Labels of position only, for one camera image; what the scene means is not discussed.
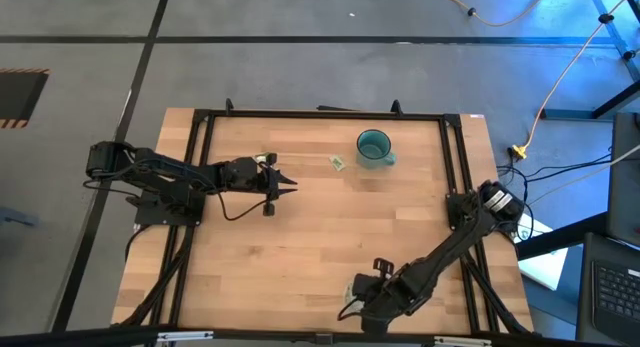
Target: laptop keyboard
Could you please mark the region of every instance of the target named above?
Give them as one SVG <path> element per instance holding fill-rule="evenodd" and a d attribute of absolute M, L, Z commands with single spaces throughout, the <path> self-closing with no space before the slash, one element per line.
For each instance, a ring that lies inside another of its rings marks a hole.
<path fill-rule="evenodd" d="M 640 273 L 596 265 L 597 306 L 640 323 Z"/>

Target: wooden table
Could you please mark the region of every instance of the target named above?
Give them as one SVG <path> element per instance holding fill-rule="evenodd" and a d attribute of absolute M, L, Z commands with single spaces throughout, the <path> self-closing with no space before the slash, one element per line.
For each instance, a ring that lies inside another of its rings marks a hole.
<path fill-rule="evenodd" d="M 156 151 L 182 160 L 193 109 L 167 110 Z M 474 185 L 496 180 L 484 118 L 462 115 Z M 355 141 L 365 129 L 385 131 L 398 161 L 365 170 L 355 164 Z M 228 222 L 217 197 L 207 197 L 197 228 L 180 311 L 181 327 L 265 331 L 360 332 L 360 319 L 336 320 L 347 285 L 356 273 L 376 274 L 373 259 L 396 266 L 427 255 L 450 231 L 442 146 L 435 122 L 391 120 L 274 119 L 217 117 L 209 163 L 277 152 L 284 175 L 298 192 L 275 202 L 276 215 L 261 210 Z M 201 150 L 204 126 L 196 144 Z M 453 131 L 450 141 L 456 180 L 462 183 Z M 329 156 L 347 168 L 337 172 Z M 198 163 L 199 153 L 195 154 Z M 223 195 L 230 216 L 262 199 Z M 154 226 L 133 243 L 113 314 L 128 317 L 155 283 L 168 228 Z M 532 330 L 518 261 L 503 236 L 485 238 L 491 282 L 507 308 Z M 172 286 L 161 321 L 168 320 Z M 480 323 L 487 329 L 484 301 L 475 288 Z M 394 320 L 389 333 L 468 334 L 460 264 L 440 276 L 433 297 L 412 317 Z"/>

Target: black metal stand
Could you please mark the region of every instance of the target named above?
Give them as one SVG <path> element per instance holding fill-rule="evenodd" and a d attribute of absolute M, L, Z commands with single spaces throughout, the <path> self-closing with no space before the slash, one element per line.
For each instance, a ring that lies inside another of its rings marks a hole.
<path fill-rule="evenodd" d="M 615 95 L 602 106 L 593 111 L 578 111 L 564 109 L 544 109 L 541 118 L 559 120 L 592 120 L 592 121 L 613 121 L 615 112 L 633 102 L 640 97 L 640 80 L 634 82 L 624 91 Z"/>
<path fill-rule="evenodd" d="M 462 171 L 463 185 L 465 190 L 473 189 L 472 181 L 471 181 L 471 173 L 469 171 L 469 165 L 466 155 L 466 149 L 464 145 L 464 136 L 462 133 L 462 125 L 460 122 L 460 116 L 454 114 L 447 115 L 438 115 L 438 114 L 416 114 L 416 113 L 405 113 L 402 111 L 400 103 L 396 100 L 393 102 L 391 110 L 389 112 L 361 112 L 361 111 L 349 111 L 338 108 L 327 108 L 323 111 L 278 111 L 278 110 L 269 110 L 269 111 L 260 111 L 260 110 L 237 110 L 233 107 L 233 104 L 230 100 L 226 101 L 224 110 L 195 110 L 194 116 L 192 119 L 191 131 L 189 134 L 189 142 L 187 143 L 187 151 L 185 154 L 185 161 L 191 161 L 194 155 L 195 149 L 195 141 L 197 139 L 197 133 L 200 129 L 200 125 L 206 121 L 207 128 L 205 130 L 205 135 L 203 137 L 203 147 L 200 151 L 200 164 L 205 164 L 207 162 L 207 156 L 209 155 L 211 140 L 213 136 L 213 128 L 214 121 L 217 116 L 225 116 L 225 117 L 234 117 L 234 118 L 242 118 L 242 117 L 261 117 L 261 118 L 328 118 L 328 119 L 372 119 L 372 120 L 412 120 L 412 121 L 432 121 L 437 122 L 440 131 L 440 137 L 442 140 L 442 150 L 443 150 L 443 158 L 444 158 L 444 166 L 447 176 L 447 182 L 449 185 L 449 193 L 454 194 L 457 193 L 456 180 L 455 180 L 455 172 L 453 169 L 453 157 L 451 153 L 451 146 L 449 143 L 449 137 L 447 129 L 448 127 L 453 128 L 454 135 L 456 138 L 456 146 L 457 146 L 457 155 L 460 160 L 460 166 Z M 162 263 L 162 271 L 167 269 L 167 262 L 171 261 L 174 250 L 175 243 L 177 239 L 178 226 L 173 225 L 169 229 L 169 234 L 167 237 L 165 252 L 163 256 Z M 187 244 L 186 256 L 184 264 L 181 265 L 176 278 L 175 290 L 173 294 L 173 299 L 171 303 L 170 310 L 170 318 L 169 323 L 171 326 L 178 325 L 178 316 L 181 307 L 182 296 L 185 289 L 185 282 L 187 276 L 187 267 L 189 262 L 190 255 L 190 245 L 193 242 L 193 237 L 195 233 L 195 226 L 187 226 L 187 231 L 185 233 L 185 240 Z M 478 266 L 481 273 L 489 279 L 488 275 L 488 266 L 486 255 L 484 251 L 484 246 L 482 244 L 478 244 L 476 246 L 476 257 L 478 260 Z M 473 284 L 470 272 L 467 270 L 467 266 L 462 264 L 463 270 L 463 282 L 464 282 L 464 292 L 467 302 L 468 308 L 468 317 L 469 324 L 471 326 L 472 333 L 480 332 L 479 326 L 479 318 L 477 312 L 476 301 L 474 297 Z M 158 301 L 152 309 L 151 312 L 151 323 L 152 325 L 157 325 L 159 323 L 160 315 L 162 312 L 162 300 Z M 487 303 L 487 317 L 489 321 L 490 330 L 493 332 L 499 331 L 499 326 L 497 322 L 497 316 L 495 311 L 491 308 L 491 306 Z M 268 335 L 270 332 L 266 331 L 256 331 L 257 333 L 253 335 L 252 338 L 262 339 L 265 335 Z M 296 340 L 296 336 L 300 336 L 300 333 L 297 332 L 288 332 L 278 334 L 278 339 L 284 340 Z M 308 340 L 310 334 L 304 334 L 305 340 Z M 333 333 L 315 333 L 315 342 L 324 343 L 329 341 L 329 343 L 335 342 L 336 337 L 342 336 L 343 338 L 346 336 L 345 334 L 333 334 Z M 366 334 L 352 334 L 347 337 L 347 339 L 351 341 L 370 341 L 372 336 Z M 402 340 L 402 341 L 413 341 L 417 343 L 424 343 L 425 340 L 429 340 L 428 335 L 387 335 L 384 337 L 375 337 L 377 341 L 383 340 Z"/>
<path fill-rule="evenodd" d="M 640 6 L 638 6 L 638 0 L 627 0 L 629 2 L 629 7 L 631 7 L 631 11 L 636 16 L 638 22 L 640 22 Z"/>
<path fill-rule="evenodd" d="M 147 72 L 151 60 L 151 54 L 156 44 L 265 44 L 265 43 L 278 43 L 278 44 L 490 44 L 490 45 L 581 45 L 586 42 L 586 37 L 479 37 L 479 36 L 159 36 L 160 24 L 162 23 L 165 10 L 167 8 L 169 0 L 159 0 L 156 11 L 149 28 L 149 32 L 144 35 L 78 35 L 78 36 L 65 36 L 65 35 L 2 35 L 0 36 L 0 44 L 138 44 L 143 46 L 142 53 L 131 82 L 131 95 L 125 105 L 125 110 L 122 114 L 122 119 L 117 127 L 115 141 L 124 141 L 131 119 L 134 114 L 134 110 L 137 104 L 138 96 L 144 82 L 144 78 Z M 601 0 L 593 0 L 594 4 L 598 8 L 600 13 L 604 9 L 604 4 Z M 595 37 L 592 41 L 592 45 L 614 45 L 622 55 L 627 52 L 624 42 L 622 42 L 620 36 L 615 32 L 613 24 L 607 26 L 611 37 Z M 638 80 L 640 76 L 637 70 L 631 62 L 627 63 L 627 67 L 630 69 L 630 73 L 634 79 Z M 554 118 L 552 110 L 547 110 L 548 118 Z M 251 113 L 244 113 L 242 115 L 249 116 Z M 385 119 L 387 116 L 374 117 L 376 119 Z M 309 118 L 315 118 L 313 115 L 307 115 Z M 297 115 L 299 118 L 307 118 L 304 113 Z M 577 119 L 591 119 L 589 113 L 583 114 L 584 118 Z M 372 118 L 368 116 L 361 116 L 362 118 Z M 108 188 L 110 183 L 101 185 L 102 188 Z M 97 235 L 100 219 L 104 211 L 104 207 L 107 200 L 107 192 L 99 191 L 96 195 L 95 202 L 90 208 L 88 217 L 83 225 L 83 232 L 81 237 L 81 244 L 78 251 L 74 253 L 73 267 L 69 273 L 68 279 L 65 279 L 65 293 L 60 301 L 60 308 L 55 317 L 55 321 L 52 327 L 53 331 L 64 331 L 67 327 L 67 323 L 71 316 L 71 309 L 75 302 L 82 276 L 86 268 L 86 262 L 88 261 L 91 249 L 95 237 Z"/>
<path fill-rule="evenodd" d="M 637 0 L 627 1 L 633 10 L 633 13 L 636 15 L 636 18 L 638 18 L 638 22 L 640 22 L 640 8 L 638 7 Z M 593 3 L 600 14 L 608 13 L 608 10 L 602 0 L 593 0 Z M 605 26 L 607 27 L 609 34 L 617 41 L 615 46 L 623 57 L 623 62 L 629 70 L 631 78 L 635 82 L 593 111 L 545 108 L 542 110 L 542 114 L 540 115 L 541 118 L 550 120 L 612 122 L 615 112 L 624 108 L 638 97 L 638 91 L 640 91 L 640 85 L 638 84 L 640 82 L 640 71 L 638 71 L 633 61 L 631 61 L 631 58 L 635 56 L 636 51 L 629 51 L 627 44 L 618 33 L 613 21 L 606 23 Z"/>
<path fill-rule="evenodd" d="M 0 345 L 4 347 L 23 346 L 137 346 L 140 344 L 175 343 L 189 340 L 271 340 L 309 342 L 317 345 L 334 343 L 419 343 L 431 346 L 496 346 L 496 347 L 608 347 L 610 345 L 585 343 L 544 338 L 535 334 L 506 334 L 495 332 L 479 332 L 468 335 L 450 334 L 387 334 L 384 336 L 365 335 L 362 333 L 316 333 L 288 331 L 238 331 L 228 329 L 187 329 L 171 325 L 157 326 L 118 326 L 80 331 L 67 331 L 57 334 L 40 333 L 0 337 Z"/>
<path fill-rule="evenodd" d="M 516 245 L 518 260 L 522 261 L 557 251 L 561 248 L 578 245 L 582 243 L 584 236 L 588 232 L 593 232 L 600 236 L 606 235 L 607 215 L 608 212 L 602 212 L 553 232 L 543 233 L 518 243 Z"/>

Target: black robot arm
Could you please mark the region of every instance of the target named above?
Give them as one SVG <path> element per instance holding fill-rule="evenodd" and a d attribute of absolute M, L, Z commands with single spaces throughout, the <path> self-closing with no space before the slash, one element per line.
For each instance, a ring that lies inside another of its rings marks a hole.
<path fill-rule="evenodd" d="M 482 237 L 496 229 L 511 232 L 517 228 L 524 209 L 524 203 L 497 182 L 485 182 L 478 192 L 447 197 L 453 233 L 429 255 L 405 264 L 395 273 L 391 262 L 376 259 L 374 269 L 380 271 L 380 276 L 357 274 L 353 281 L 352 293 L 356 300 L 364 302 L 363 308 L 343 315 L 345 307 L 339 320 L 358 315 L 364 332 L 386 333 L 393 319 L 412 315 L 431 298 L 445 268 L 461 257 L 471 263 L 467 259 L 469 248 Z"/>
<path fill-rule="evenodd" d="M 276 159 L 275 153 L 267 153 L 194 166 L 149 148 L 100 142 L 91 147 L 86 173 L 92 181 L 123 181 L 147 192 L 146 196 L 127 198 L 139 208 L 162 204 L 176 215 L 201 213 L 204 195 L 232 191 L 264 194 L 264 214 L 270 216 L 274 214 L 271 202 L 295 191 L 280 189 L 278 184 L 296 184 L 272 167 Z"/>

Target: concrete floor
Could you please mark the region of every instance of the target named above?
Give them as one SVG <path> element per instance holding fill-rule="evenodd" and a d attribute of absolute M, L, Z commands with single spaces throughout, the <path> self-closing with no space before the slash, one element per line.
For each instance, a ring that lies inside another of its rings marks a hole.
<path fill-rule="evenodd" d="M 157 1 L 0 0 L 0 35 L 146 35 Z M 464 1 L 500 21 L 531 0 Z M 605 0 L 609 7 L 615 2 Z M 585 37 L 598 15 L 591 0 L 544 0 L 518 23 L 492 29 L 444 0 L 169 0 L 160 34 Z M 635 46 L 638 22 L 626 5 L 619 20 L 616 15 L 621 34 Z M 606 30 L 601 36 L 608 36 Z M 0 229 L 0 335 L 48 328 L 91 196 L 80 187 L 88 147 L 112 138 L 141 50 L 137 44 L 0 44 L 0 66 L 52 70 L 29 126 L 0 130 L 5 157 L 0 205 L 42 221 L 34 228 Z M 505 148 L 526 139 L 539 104 L 576 51 L 576 46 L 157 45 L 127 139 L 154 146 L 167 107 L 222 108 L 227 97 L 239 108 L 325 104 L 378 111 L 397 98 L 405 111 L 485 114 L 496 164 L 504 164 Z M 631 82 L 618 52 L 595 46 L 549 106 L 592 109 Z M 519 168 L 532 172 L 592 160 L 610 144 L 611 124 L 543 121 Z M 532 185 L 530 196 L 582 173 Z M 518 185 L 512 185 L 516 192 Z M 602 173 L 537 203 L 535 217 L 558 228 L 601 212 L 607 187 Z M 554 212 L 558 204 L 562 214 Z M 109 324 L 133 215 L 121 196 L 109 197 L 70 328 Z M 566 329 L 558 333 L 539 316 L 534 314 L 537 330 L 566 336 Z"/>

